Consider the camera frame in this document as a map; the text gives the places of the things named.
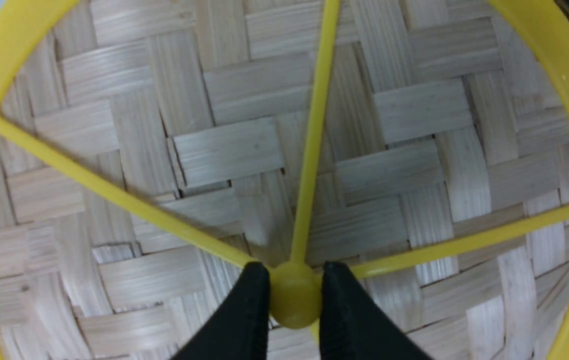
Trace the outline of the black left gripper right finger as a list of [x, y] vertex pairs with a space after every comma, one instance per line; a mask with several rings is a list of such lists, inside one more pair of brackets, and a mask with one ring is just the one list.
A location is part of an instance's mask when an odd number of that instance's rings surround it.
[[319, 353], [323, 360], [429, 360], [381, 310], [350, 268], [323, 265]]

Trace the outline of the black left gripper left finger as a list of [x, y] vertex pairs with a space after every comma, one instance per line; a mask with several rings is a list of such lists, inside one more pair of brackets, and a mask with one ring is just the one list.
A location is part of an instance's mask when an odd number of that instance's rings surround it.
[[216, 312], [173, 360], [266, 360], [269, 308], [269, 272], [261, 262], [250, 262]]

